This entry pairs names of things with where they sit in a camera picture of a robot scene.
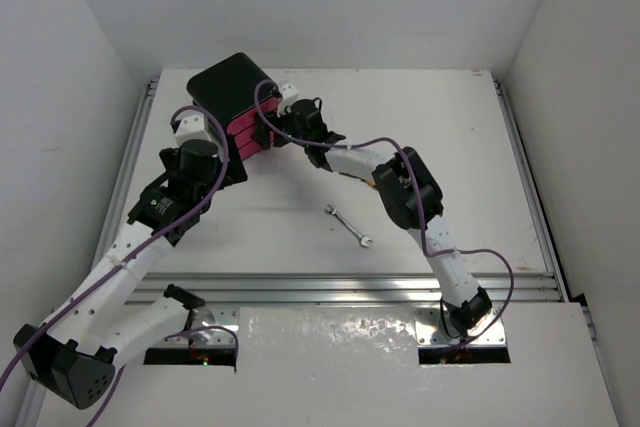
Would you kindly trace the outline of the pink top drawer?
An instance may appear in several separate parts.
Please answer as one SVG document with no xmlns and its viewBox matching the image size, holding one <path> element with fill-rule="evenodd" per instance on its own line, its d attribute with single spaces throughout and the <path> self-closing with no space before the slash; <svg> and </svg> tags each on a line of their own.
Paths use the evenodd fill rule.
<svg viewBox="0 0 640 427">
<path fill-rule="evenodd" d="M 277 109 L 279 101 L 270 97 L 260 103 L 260 110 L 267 114 Z M 252 106 L 231 120 L 226 128 L 226 132 L 231 135 L 238 135 L 255 124 L 255 117 L 258 115 L 257 108 Z"/>
</svg>

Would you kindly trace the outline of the yellow needle-nose pliers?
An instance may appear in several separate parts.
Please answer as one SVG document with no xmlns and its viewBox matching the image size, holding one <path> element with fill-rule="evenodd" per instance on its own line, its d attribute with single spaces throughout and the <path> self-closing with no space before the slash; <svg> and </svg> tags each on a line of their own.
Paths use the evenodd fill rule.
<svg viewBox="0 0 640 427">
<path fill-rule="evenodd" d="M 377 190 L 376 184 L 372 180 L 367 180 L 367 179 L 364 179 L 364 178 L 361 178 L 361 177 L 358 177 L 356 175 L 352 175 L 352 174 L 349 174 L 349 173 L 346 173 L 346 172 L 339 172 L 339 175 L 341 175 L 343 177 L 346 177 L 346 178 L 349 178 L 349 179 L 354 179 L 354 180 L 360 181 L 360 182 L 366 184 L 368 187 L 370 187 L 370 188 L 372 188 L 374 190 Z"/>
</svg>

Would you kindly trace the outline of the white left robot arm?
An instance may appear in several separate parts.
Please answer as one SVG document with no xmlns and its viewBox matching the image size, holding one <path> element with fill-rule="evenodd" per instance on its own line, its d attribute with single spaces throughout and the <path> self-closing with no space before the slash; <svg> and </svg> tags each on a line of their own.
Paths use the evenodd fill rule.
<svg viewBox="0 0 640 427">
<path fill-rule="evenodd" d="M 205 344 L 213 314 L 175 285 L 150 306 L 117 314 L 150 269 L 209 210 L 213 194 L 247 174 L 234 144 L 187 140 L 159 154 L 163 173 L 141 192 L 112 246 L 64 305 L 13 344 L 29 376 L 79 410 L 93 406 L 134 357 L 163 339 Z"/>
</svg>

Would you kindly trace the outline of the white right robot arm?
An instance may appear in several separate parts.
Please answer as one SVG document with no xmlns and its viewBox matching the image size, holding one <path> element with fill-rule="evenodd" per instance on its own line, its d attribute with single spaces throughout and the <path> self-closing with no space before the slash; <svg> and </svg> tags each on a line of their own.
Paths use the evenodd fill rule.
<svg viewBox="0 0 640 427">
<path fill-rule="evenodd" d="M 486 290 L 466 267 L 449 232 L 443 191 L 414 148 L 388 137 L 351 144 L 328 129 L 311 99 L 294 102 L 282 116 L 260 107 L 256 111 L 263 130 L 274 134 L 275 146 L 296 144 L 315 167 L 374 184 L 388 217 L 423 251 L 439 282 L 449 322 L 460 337 L 491 311 Z"/>
</svg>

